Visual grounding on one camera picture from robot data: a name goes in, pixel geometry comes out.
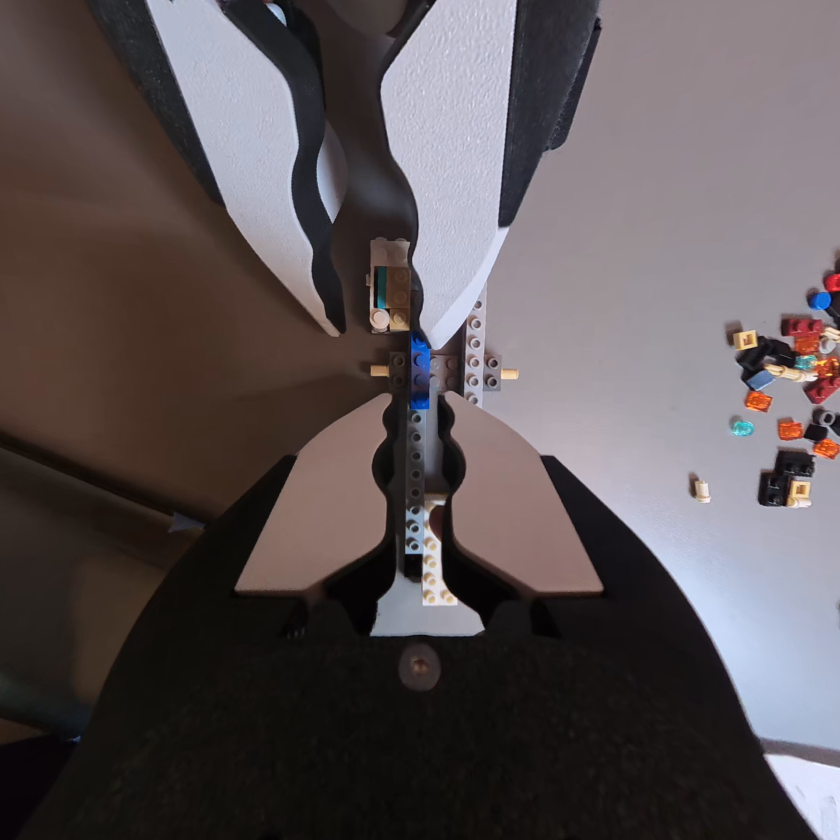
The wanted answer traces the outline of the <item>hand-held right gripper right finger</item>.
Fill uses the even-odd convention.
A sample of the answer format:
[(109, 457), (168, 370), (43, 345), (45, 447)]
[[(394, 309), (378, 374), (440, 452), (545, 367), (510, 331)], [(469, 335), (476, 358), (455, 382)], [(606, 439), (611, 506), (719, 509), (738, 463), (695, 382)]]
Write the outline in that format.
[(507, 601), (597, 597), (604, 585), (536, 448), (464, 397), (438, 399), (444, 576), (492, 614)]

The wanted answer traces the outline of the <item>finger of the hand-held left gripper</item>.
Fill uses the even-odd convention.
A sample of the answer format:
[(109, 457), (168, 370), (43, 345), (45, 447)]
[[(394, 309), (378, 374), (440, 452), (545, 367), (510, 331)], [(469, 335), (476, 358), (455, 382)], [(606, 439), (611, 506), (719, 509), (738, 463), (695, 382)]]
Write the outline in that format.
[(346, 331), (333, 224), (347, 164), (300, 2), (146, 3), (228, 215), (330, 336)]
[(386, 59), (381, 107), (413, 195), (418, 321), (434, 349), (466, 320), (508, 232), (499, 214), (517, 6), (434, 2)]

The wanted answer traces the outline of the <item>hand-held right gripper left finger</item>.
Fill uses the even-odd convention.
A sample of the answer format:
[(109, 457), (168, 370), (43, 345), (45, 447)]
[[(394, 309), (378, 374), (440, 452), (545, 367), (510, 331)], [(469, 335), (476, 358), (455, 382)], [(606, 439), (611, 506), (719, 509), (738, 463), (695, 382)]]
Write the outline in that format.
[(376, 613), (396, 577), (388, 499), (375, 478), (389, 394), (316, 434), (298, 452), (235, 585), (238, 595), (324, 595)]

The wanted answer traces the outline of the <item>long grey lego build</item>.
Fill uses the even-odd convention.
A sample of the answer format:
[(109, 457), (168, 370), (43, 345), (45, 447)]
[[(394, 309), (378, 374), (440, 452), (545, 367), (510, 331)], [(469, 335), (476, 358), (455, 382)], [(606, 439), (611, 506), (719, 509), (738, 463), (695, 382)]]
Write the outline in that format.
[(486, 343), (487, 289), (474, 300), (464, 324), (456, 332), (457, 348), (447, 353), (430, 348), (429, 408), (410, 409), (410, 332), (419, 302), (409, 266), (409, 242), (404, 238), (374, 238), (370, 242), (370, 268), (365, 278), (369, 295), (369, 321), (373, 335), (395, 335), (401, 345), (386, 364), (372, 364), (371, 377), (387, 380), (389, 390), (403, 404), (400, 448), (404, 455), (404, 513), (397, 518), (399, 570), (420, 587), (422, 605), (454, 607), (458, 600), (443, 576), (441, 537), (433, 519), (441, 512), (450, 490), (443, 477), (443, 443), (438, 431), (438, 399), (458, 394), (482, 406), (486, 393), (497, 392), (518, 370), (507, 369)]

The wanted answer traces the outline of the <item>blue lego plate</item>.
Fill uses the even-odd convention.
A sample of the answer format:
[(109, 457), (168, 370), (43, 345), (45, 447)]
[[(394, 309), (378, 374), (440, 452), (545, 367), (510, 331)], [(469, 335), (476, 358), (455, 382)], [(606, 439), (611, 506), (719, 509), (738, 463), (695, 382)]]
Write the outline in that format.
[(429, 408), (430, 348), (419, 332), (411, 331), (409, 349), (411, 351), (410, 409), (426, 411)]

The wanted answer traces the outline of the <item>pile of small lego pieces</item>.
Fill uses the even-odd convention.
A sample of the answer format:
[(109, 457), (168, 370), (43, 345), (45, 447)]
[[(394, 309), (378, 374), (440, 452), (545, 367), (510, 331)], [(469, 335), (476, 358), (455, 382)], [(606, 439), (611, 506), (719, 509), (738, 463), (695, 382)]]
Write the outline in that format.
[(839, 457), (839, 254), (804, 295), (806, 313), (784, 313), (776, 333), (727, 328), (728, 346), (745, 387), (747, 414), (768, 416), (775, 391), (799, 389), (808, 415), (774, 420), (777, 444), (773, 464), (759, 475), (756, 500), (768, 509), (804, 510), (812, 506), (812, 484), (819, 463)]

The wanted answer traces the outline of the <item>black glossy tray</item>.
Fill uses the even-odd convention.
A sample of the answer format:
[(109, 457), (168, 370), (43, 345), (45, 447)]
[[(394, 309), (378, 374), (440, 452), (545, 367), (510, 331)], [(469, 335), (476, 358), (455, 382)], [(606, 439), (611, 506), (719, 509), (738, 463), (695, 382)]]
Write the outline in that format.
[(2, 728), (74, 739), (121, 645), (216, 512), (2, 431)]

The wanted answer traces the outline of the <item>white printed paper bag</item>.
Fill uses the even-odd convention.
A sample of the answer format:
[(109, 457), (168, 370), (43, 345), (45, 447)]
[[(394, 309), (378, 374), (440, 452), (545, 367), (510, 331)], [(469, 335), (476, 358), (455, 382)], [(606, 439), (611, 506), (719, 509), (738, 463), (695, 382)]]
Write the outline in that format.
[(783, 754), (764, 758), (814, 834), (838, 839), (839, 768)]

